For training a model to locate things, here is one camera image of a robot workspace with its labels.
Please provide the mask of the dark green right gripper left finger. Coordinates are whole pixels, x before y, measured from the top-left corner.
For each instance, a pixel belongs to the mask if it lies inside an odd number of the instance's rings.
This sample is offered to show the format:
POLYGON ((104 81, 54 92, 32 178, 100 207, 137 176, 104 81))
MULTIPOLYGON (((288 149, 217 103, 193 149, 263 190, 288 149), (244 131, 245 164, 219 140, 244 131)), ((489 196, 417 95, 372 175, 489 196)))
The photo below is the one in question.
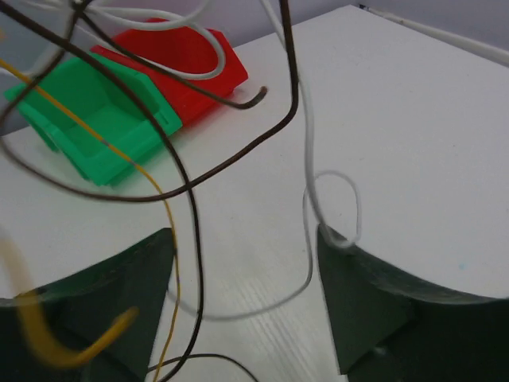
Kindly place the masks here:
POLYGON ((1 300, 3 381, 143 381, 173 269, 174 244, 163 228, 125 251, 37 288, 52 333, 82 350, 129 308, 138 316, 118 340, 80 368, 42 364, 22 336, 14 300, 1 300))

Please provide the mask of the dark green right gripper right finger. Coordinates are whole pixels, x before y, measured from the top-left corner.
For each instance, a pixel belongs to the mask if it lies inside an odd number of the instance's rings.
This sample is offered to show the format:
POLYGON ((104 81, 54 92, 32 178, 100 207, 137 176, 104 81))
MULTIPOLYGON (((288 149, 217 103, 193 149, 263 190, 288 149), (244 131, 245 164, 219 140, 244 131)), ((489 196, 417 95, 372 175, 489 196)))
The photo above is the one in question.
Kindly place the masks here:
POLYGON ((317 233, 340 374, 350 381, 505 381, 508 300, 450 289, 317 233))

